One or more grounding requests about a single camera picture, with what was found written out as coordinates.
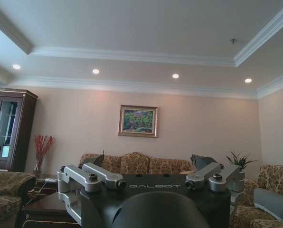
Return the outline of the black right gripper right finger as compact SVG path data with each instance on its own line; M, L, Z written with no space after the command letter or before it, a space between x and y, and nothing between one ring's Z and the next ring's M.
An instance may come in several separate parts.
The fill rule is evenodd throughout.
M186 175L186 187L191 190L200 190L207 182L213 192L230 190L230 215L232 216L244 194L245 172L238 165L230 164L225 167L213 158L201 155L193 154L191 161L197 171Z

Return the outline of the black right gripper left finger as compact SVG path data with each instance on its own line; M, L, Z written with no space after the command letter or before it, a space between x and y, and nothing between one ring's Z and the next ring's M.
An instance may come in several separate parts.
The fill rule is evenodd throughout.
M122 190L126 187L126 181L121 174L102 168L103 161L104 153L86 158L78 166L62 166L57 172L58 198L65 203L68 214L77 223L82 222L82 211L74 192L84 190L97 193L102 184L112 190Z

